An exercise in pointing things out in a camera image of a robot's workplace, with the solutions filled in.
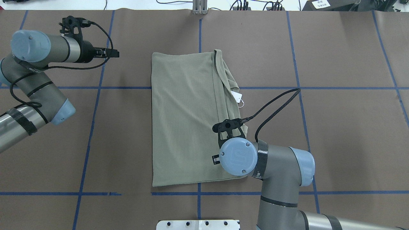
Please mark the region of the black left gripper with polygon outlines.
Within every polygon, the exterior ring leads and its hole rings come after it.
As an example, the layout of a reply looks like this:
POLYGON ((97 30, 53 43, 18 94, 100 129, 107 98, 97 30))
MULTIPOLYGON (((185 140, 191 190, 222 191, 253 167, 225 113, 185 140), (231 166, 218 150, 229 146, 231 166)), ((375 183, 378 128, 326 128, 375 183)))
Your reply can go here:
POLYGON ((116 49, 110 48, 97 48, 94 47, 89 41, 80 42, 80 56, 78 63, 87 64, 93 60, 93 58, 119 58, 120 53, 116 49))

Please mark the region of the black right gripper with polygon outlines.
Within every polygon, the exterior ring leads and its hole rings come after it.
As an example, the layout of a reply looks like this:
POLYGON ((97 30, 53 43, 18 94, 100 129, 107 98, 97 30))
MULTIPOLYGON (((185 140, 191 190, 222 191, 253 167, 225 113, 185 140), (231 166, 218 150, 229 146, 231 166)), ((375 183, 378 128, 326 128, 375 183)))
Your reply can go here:
POLYGON ((220 156, 219 155, 213 155, 212 160, 213 160, 214 165, 220 164, 220 156))

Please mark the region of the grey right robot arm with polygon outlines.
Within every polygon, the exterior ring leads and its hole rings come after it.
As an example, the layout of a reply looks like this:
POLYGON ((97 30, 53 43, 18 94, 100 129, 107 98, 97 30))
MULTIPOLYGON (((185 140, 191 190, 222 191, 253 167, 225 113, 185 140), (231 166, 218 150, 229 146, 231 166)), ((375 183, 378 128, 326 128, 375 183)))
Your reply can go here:
POLYGON ((221 164, 231 175, 262 181, 257 230, 400 230, 301 211, 300 187, 310 185, 315 174, 315 160, 308 151, 242 137, 219 140, 219 148, 214 164, 221 164))

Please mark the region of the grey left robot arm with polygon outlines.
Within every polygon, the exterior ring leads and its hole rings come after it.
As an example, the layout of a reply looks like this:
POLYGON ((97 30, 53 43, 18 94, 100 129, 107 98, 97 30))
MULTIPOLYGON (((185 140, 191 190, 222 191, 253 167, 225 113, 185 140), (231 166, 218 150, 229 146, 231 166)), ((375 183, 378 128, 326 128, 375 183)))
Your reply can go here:
POLYGON ((96 48, 88 41, 35 30, 16 31, 11 53, 1 60, 1 82, 19 105, 1 115, 1 152, 35 134, 48 123, 58 125, 76 109, 45 74, 49 64, 87 63, 118 58, 114 48, 96 48))

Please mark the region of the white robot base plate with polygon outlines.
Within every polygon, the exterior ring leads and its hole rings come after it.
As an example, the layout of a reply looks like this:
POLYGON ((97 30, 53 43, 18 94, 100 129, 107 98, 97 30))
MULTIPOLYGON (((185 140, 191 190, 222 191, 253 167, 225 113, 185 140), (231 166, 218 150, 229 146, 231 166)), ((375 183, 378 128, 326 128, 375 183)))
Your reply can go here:
POLYGON ((156 230, 240 230, 239 220, 163 220, 156 225, 156 230))

